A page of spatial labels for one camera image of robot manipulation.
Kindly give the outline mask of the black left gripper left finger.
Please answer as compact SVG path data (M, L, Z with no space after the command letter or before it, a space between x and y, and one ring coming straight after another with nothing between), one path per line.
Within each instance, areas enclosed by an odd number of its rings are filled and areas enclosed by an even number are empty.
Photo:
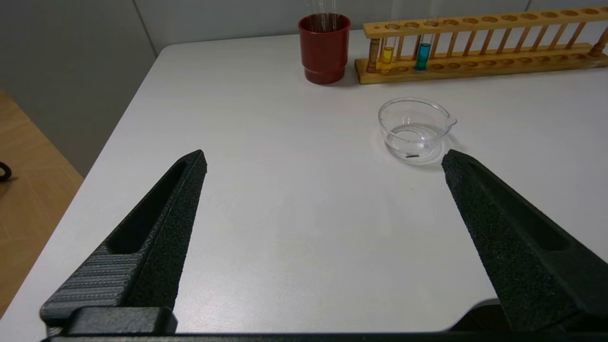
M165 172L41 306L48 335L85 307L173 309L206 172L202 150Z

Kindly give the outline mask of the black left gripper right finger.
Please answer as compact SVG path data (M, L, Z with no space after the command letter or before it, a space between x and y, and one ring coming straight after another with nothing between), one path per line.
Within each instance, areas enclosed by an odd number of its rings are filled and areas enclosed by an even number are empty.
M607 263L469 154L442 167L511 329L606 333Z

